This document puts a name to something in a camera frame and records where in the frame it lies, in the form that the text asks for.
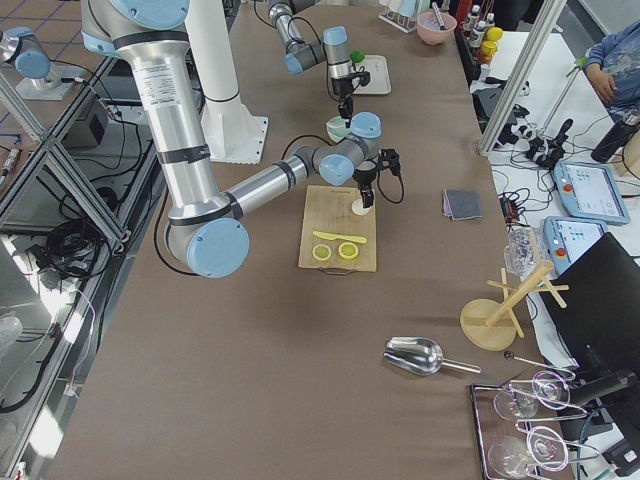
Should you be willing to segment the white steamed bun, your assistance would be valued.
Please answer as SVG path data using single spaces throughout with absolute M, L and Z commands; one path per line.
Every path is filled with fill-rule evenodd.
M 354 215 L 364 216 L 367 215 L 370 211 L 370 207 L 365 207 L 364 203 L 361 199 L 356 199 L 351 204 L 351 210 Z

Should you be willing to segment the green lime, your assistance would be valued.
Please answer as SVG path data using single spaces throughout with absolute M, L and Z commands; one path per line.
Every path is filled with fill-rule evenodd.
M 365 54 L 361 51 L 353 51 L 350 58 L 353 63 L 361 63 L 365 58 Z

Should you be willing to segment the wooden cutting board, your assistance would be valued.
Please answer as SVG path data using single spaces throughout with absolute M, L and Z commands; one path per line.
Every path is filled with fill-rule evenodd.
M 362 207 L 358 189 L 307 188 L 298 266 L 358 272 L 377 270 L 376 210 Z

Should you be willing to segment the lemon half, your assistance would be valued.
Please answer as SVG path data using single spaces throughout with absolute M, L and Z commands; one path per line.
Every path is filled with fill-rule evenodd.
M 319 262 L 326 262 L 332 257 L 332 248 L 326 244 L 314 245 L 312 257 Z
M 346 261 L 353 261 L 360 254 L 359 246 L 351 241 L 343 241 L 338 245 L 338 255 Z

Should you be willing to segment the left lemon half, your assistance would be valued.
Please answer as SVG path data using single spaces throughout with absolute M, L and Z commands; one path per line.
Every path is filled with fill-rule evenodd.
M 326 262 L 332 257 L 332 248 L 326 244 L 314 245 L 312 257 L 319 262 Z

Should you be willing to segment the metal muddler rod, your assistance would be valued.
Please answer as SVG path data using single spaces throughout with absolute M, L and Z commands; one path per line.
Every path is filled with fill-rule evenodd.
M 438 4 L 436 2 L 433 2 L 432 5 L 431 5 L 431 9 L 432 9 L 433 14 L 434 14 L 434 16 L 436 18 L 436 21 L 437 21 L 437 24 L 439 26 L 439 29 L 441 31 L 446 30 L 447 29 L 446 23 L 444 21 L 444 18 L 442 16 L 442 13 L 440 11 L 440 8 L 439 8 Z

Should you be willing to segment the yellow lemon toy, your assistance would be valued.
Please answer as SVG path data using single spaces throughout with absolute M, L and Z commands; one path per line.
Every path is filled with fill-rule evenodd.
M 482 56 L 493 56 L 498 50 L 498 42 L 503 37 L 503 30 L 499 27 L 491 27 L 486 30 L 480 46 Z

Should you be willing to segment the clear plastic bag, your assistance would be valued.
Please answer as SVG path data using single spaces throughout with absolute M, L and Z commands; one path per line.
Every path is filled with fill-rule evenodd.
M 511 229 L 507 234 L 504 259 L 507 271 L 519 277 L 526 277 L 541 261 L 548 260 L 540 230 L 523 226 Z

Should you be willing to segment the metal scoop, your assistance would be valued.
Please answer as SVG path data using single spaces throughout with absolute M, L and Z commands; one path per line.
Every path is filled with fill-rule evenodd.
M 441 346 L 424 337 L 392 337 L 387 341 L 383 358 L 391 364 L 421 376 L 438 372 L 442 367 L 480 374 L 476 365 L 446 359 Z

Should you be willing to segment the wooden mug tree stand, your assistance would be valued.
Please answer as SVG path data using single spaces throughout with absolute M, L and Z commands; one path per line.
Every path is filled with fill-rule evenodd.
M 503 351 L 516 337 L 524 337 L 514 308 L 529 293 L 550 293 L 561 308 L 566 308 L 567 303 L 560 292 L 568 291 L 570 287 L 551 283 L 547 275 L 553 269 L 551 261 L 543 260 L 517 287 L 506 281 L 488 281 L 488 284 L 503 290 L 504 299 L 501 303 L 490 299 L 475 299 L 465 304 L 460 313 L 460 326 L 465 336 L 481 349 Z

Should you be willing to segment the lower blue teach pendant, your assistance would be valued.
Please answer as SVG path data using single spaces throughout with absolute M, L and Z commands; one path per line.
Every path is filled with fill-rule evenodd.
M 562 274 L 605 233 L 601 220 L 549 216 L 543 223 L 543 236 L 557 274 Z

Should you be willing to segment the upper blue teach pendant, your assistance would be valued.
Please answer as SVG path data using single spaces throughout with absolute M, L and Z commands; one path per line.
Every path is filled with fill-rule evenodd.
M 608 166 L 560 160 L 553 177 L 570 216 L 619 225 L 631 221 Z

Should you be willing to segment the black water bottle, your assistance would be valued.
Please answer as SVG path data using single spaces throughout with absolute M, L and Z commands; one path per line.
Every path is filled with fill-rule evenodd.
M 630 110 L 620 117 L 591 152 L 591 159 L 606 163 L 639 129 L 639 111 Z

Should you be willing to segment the black monitor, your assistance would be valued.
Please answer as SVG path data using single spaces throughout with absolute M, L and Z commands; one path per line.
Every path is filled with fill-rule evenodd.
M 607 233 L 566 269 L 555 284 L 567 306 L 541 298 L 564 345 L 593 373 L 639 371 L 639 265 Z

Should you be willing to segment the seated person in blue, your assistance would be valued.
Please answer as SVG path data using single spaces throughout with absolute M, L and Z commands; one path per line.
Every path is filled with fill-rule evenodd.
M 614 121 L 639 109 L 639 21 L 589 50 L 584 72 Z

